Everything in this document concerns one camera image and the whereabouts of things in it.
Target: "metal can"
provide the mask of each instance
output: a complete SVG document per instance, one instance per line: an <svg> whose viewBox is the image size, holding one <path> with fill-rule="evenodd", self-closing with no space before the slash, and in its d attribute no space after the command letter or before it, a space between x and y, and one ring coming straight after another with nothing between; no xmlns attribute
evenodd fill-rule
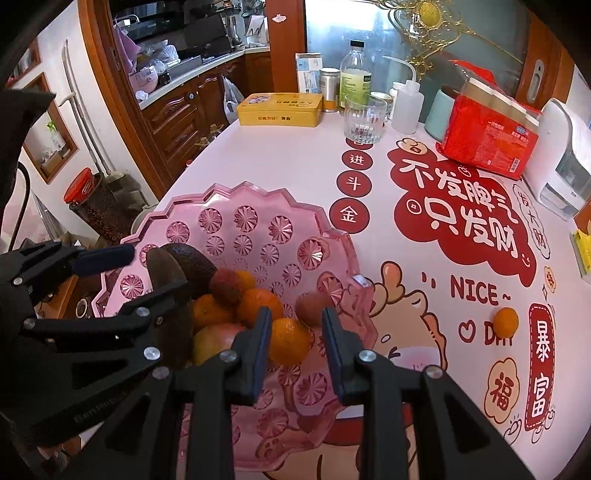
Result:
<svg viewBox="0 0 591 480"><path fill-rule="evenodd" d="M339 109L339 83L339 69L320 69L320 93L324 112L336 112Z"/></svg>
<svg viewBox="0 0 591 480"><path fill-rule="evenodd" d="M392 105L394 104L394 98L392 95L384 92L370 92L369 96L386 102L386 119L390 118L390 114L392 113Z"/></svg>

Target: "red circle with text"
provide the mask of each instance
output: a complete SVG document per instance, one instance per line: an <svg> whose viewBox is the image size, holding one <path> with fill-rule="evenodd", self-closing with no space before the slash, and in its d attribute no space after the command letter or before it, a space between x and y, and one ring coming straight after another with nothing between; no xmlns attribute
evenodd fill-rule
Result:
<svg viewBox="0 0 591 480"><path fill-rule="evenodd" d="M368 153L360 150L347 150L341 156L345 167L353 170L367 170L374 164L374 159Z"/></svg>
<svg viewBox="0 0 591 480"><path fill-rule="evenodd" d="M349 197L365 197L371 192L371 180L360 171L344 171L336 177L336 185L341 192Z"/></svg>
<svg viewBox="0 0 591 480"><path fill-rule="evenodd" d="M359 233L369 225L369 210L357 199L341 198L330 206L331 223L339 230Z"/></svg>
<svg viewBox="0 0 591 480"><path fill-rule="evenodd" d="M347 142L348 146L351 148L356 148L357 150L369 150L374 146L373 143L356 143L353 140L349 140L348 138L345 138L345 141Z"/></svg>

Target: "shelf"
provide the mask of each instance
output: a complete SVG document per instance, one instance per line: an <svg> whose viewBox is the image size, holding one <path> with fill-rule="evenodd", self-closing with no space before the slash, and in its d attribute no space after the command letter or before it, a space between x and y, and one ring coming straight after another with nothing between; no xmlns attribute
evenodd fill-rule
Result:
<svg viewBox="0 0 591 480"><path fill-rule="evenodd" d="M25 89L50 91L44 73L33 79ZM49 183L78 150L55 102L51 102L47 112L31 127L23 148L45 183Z"/></svg>
<svg viewBox="0 0 591 480"><path fill-rule="evenodd" d="M6 85L10 87L15 82L23 78L27 73L34 69L37 65L41 64L41 55L39 54L39 45L37 40L33 40L31 46L27 49L25 54L21 57L13 74L8 79Z"/></svg>

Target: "tangerine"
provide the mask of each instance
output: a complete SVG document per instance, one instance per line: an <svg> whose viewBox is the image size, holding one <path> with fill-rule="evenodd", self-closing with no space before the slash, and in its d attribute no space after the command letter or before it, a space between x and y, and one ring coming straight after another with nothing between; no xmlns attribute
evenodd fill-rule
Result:
<svg viewBox="0 0 591 480"><path fill-rule="evenodd" d="M256 286L255 276L246 270L236 270L237 275L242 279L242 292Z"/></svg>
<svg viewBox="0 0 591 480"><path fill-rule="evenodd" d="M298 320L282 318L275 320L271 329L269 360L279 365L297 365L304 361L310 351L310 333Z"/></svg>
<svg viewBox="0 0 591 480"><path fill-rule="evenodd" d="M251 288L244 292L242 300L236 308L236 316L244 325L253 328L261 307L269 308L272 320L283 317L281 300L274 293L264 288Z"/></svg>
<svg viewBox="0 0 591 480"><path fill-rule="evenodd" d="M232 323L234 311L219 303L213 295L201 295L193 301L193 331L216 325L218 323Z"/></svg>
<svg viewBox="0 0 591 480"><path fill-rule="evenodd" d="M498 338L510 338L519 326L517 312L511 307L503 307L492 319L492 329Z"/></svg>

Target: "label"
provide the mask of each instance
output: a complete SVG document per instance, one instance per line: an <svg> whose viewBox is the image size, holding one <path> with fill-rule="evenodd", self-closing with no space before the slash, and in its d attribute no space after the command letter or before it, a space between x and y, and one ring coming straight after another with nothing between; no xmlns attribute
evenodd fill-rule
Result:
<svg viewBox="0 0 591 480"><path fill-rule="evenodd" d="M345 108L345 95L349 95L354 101L363 103L371 90L371 74L343 73L340 74L339 105Z"/></svg>

